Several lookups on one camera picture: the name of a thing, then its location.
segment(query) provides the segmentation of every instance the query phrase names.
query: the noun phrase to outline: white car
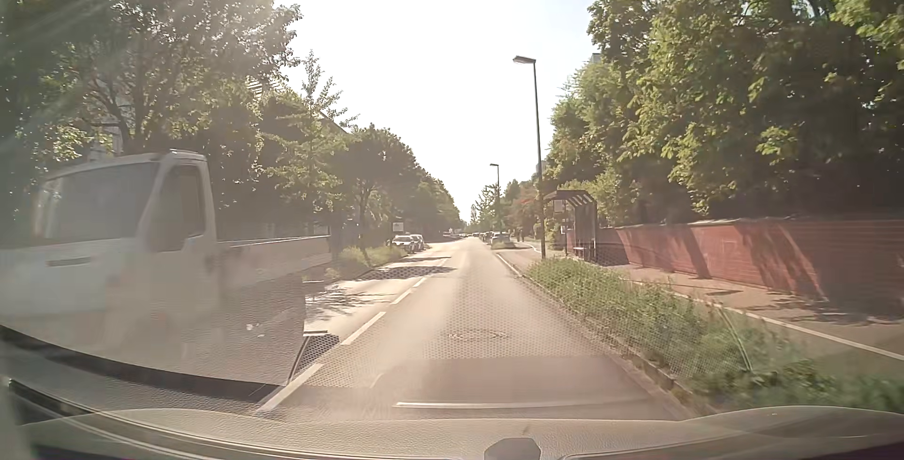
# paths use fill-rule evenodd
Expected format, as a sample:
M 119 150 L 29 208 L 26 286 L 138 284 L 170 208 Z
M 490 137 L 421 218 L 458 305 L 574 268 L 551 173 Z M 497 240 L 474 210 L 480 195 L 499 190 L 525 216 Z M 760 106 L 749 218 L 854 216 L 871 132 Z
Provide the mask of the white car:
M 417 241 L 408 234 L 399 234 L 392 238 L 392 244 L 404 248 L 406 252 L 413 254 Z
M 421 234 L 411 234 L 411 236 L 412 236 L 412 239 L 414 239 L 414 242 L 415 242 L 414 249 L 415 249 L 416 251 L 423 250 L 423 249 L 425 248 L 425 246 L 424 246 L 424 236 L 421 235 Z

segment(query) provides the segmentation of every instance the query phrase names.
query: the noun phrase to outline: bush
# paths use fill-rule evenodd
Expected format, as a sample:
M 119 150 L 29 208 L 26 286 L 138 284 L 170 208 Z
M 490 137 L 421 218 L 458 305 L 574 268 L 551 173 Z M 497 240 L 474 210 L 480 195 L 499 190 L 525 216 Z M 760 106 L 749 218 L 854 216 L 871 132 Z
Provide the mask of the bush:
M 904 412 L 904 380 L 840 379 L 819 372 L 787 338 L 746 316 L 675 295 L 667 283 L 628 282 L 568 258 L 527 276 L 622 349 L 669 371 L 724 410 L 838 405 Z
M 367 255 L 357 246 L 348 246 L 339 253 L 336 267 L 328 268 L 327 278 L 355 278 L 369 270 L 389 264 L 405 257 L 405 250 L 398 246 L 377 246 L 367 248 Z
M 367 257 L 371 259 L 371 267 L 382 266 L 405 257 L 407 253 L 399 246 L 377 246 L 367 249 Z

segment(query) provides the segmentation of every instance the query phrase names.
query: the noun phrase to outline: truck side window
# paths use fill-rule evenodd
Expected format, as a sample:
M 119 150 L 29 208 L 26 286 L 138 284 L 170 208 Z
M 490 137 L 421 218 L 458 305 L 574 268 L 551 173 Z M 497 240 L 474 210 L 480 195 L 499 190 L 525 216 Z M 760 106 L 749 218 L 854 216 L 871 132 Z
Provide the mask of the truck side window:
M 179 197 L 182 199 L 182 215 L 186 237 L 204 232 L 204 198 L 201 173 L 194 165 L 179 166 L 172 175 L 178 181 Z
M 161 188 L 153 229 L 169 232 L 166 238 L 185 239 L 204 232 L 201 174 L 192 165 L 172 168 Z

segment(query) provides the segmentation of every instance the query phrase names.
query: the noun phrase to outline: car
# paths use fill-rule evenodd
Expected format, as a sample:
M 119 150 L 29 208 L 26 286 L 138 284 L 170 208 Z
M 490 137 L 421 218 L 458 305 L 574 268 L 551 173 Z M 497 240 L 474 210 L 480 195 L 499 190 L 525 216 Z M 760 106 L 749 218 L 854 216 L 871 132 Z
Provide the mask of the car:
M 514 248 L 514 241 L 512 241 L 512 237 L 509 234 L 497 232 L 490 239 L 490 247 L 494 250 L 498 248 Z
M 414 242 L 415 242 L 414 250 L 415 250 L 416 252 L 419 252 L 420 250 L 423 250 L 424 248 L 426 248 L 426 246 L 424 245 L 424 236 L 423 236 L 423 235 L 421 235 L 421 234 L 411 234 L 411 236 L 412 236 L 412 239 L 413 239 Z
M 398 234 L 392 238 L 391 243 L 394 246 L 403 248 L 410 254 L 414 253 L 415 246 L 417 245 L 417 241 L 415 241 L 409 234 Z

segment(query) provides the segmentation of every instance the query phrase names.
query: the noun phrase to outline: white lane marking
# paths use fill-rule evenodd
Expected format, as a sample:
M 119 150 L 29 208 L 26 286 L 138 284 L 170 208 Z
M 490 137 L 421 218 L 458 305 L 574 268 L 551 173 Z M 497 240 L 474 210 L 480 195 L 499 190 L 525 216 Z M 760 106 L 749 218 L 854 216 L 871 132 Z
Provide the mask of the white lane marking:
M 638 401 L 636 397 L 586 398 L 541 402 L 396 402 L 394 408 L 548 408 L 601 405 Z
M 280 389 L 276 395 L 273 395 L 272 398 L 264 402 L 264 405 L 258 408 L 257 412 L 266 412 L 267 410 L 273 410 L 277 407 L 277 405 L 281 404 L 283 400 L 285 400 L 289 395 L 295 392 L 302 384 L 304 384 L 308 379 L 311 378 L 311 375 L 317 373 L 318 370 L 322 369 L 323 363 L 314 363 L 311 366 L 307 367 L 305 371 L 298 374 L 291 382 L 288 383 L 285 387 Z
M 745 312 L 744 310 L 740 310 L 738 308 L 731 308 L 730 306 L 725 306 L 724 304 L 721 304 L 718 302 L 707 301 L 705 299 L 692 297 L 687 294 L 682 294 L 681 292 L 671 291 L 671 293 L 678 297 L 690 299 L 692 301 L 695 301 L 696 303 L 711 304 L 713 306 L 718 306 L 719 308 L 721 308 L 723 310 L 728 310 L 729 312 L 734 312 L 735 314 L 746 315 L 748 317 L 752 317 L 754 319 L 759 319 L 766 323 L 775 324 L 776 326 L 784 326 L 785 328 L 788 328 L 789 330 L 800 331 L 801 333 L 806 333 L 806 334 L 812 334 L 813 336 L 818 336 L 819 338 L 822 338 L 822 339 L 829 339 L 831 341 L 837 341 L 838 343 L 842 343 L 844 345 L 847 345 L 848 347 L 854 347 L 856 349 L 868 350 L 869 352 L 879 354 L 880 356 L 887 356 L 893 360 L 898 360 L 899 362 L 904 362 L 904 354 L 898 354 L 897 352 L 892 352 L 890 350 L 884 350 L 884 349 L 880 349 L 878 347 L 873 347 L 871 345 L 866 345 L 865 343 L 853 341 L 852 339 L 841 338 L 839 336 L 830 335 L 828 333 L 811 330 L 811 329 L 805 328 L 803 326 L 798 326 L 796 324 L 785 323 L 783 321 L 780 321 L 779 319 L 772 319 L 770 317 L 763 317 L 762 315 L 751 314 L 750 312 Z
M 380 313 L 378 313 L 377 315 L 373 316 L 372 319 L 370 319 L 369 321 L 367 321 L 366 323 L 364 323 L 364 326 L 361 326 L 360 328 L 358 328 L 357 331 L 355 331 L 354 333 L 350 334 L 349 337 L 346 338 L 346 339 L 344 339 L 344 340 L 342 341 L 342 343 L 340 343 L 339 345 L 350 345 L 353 341 L 355 341 L 356 338 L 358 338 L 359 336 L 361 336 L 361 333 L 367 331 L 367 328 L 373 326 L 373 323 L 376 323 L 376 322 L 379 320 L 379 318 L 382 317 L 382 316 L 384 316 L 384 315 L 386 315 L 385 312 L 380 312 Z
M 405 296 L 407 296 L 407 295 L 410 294 L 410 293 L 412 293 L 412 290 L 411 290 L 411 289 L 409 289 L 409 290 L 407 290 L 407 291 L 405 291 L 405 292 L 402 292 L 402 293 L 399 295 L 399 297 L 397 297 L 396 300 L 393 301 L 391 304 L 399 304 L 399 302 L 400 302 L 401 300 L 405 299 Z
M 499 258 L 499 260 L 503 261 L 503 264 L 505 264 L 506 266 L 508 266 L 509 269 L 511 269 L 512 271 L 514 271 L 514 273 L 515 273 L 516 275 L 521 276 L 521 272 L 518 271 L 517 269 L 515 269 L 514 266 L 512 266 L 511 264 L 509 264 L 509 262 L 508 262 L 507 260 L 503 259 L 502 256 L 500 256 L 499 254 L 494 254 L 494 255 L 497 256 L 497 257 Z
M 537 249 L 536 246 L 532 245 L 531 243 L 528 243 L 527 241 L 521 241 L 521 243 L 524 244 L 524 245 L 530 246 L 531 249 L 532 249 L 534 252 L 537 252 L 537 253 L 540 253 L 540 252 L 541 252 L 540 250 Z

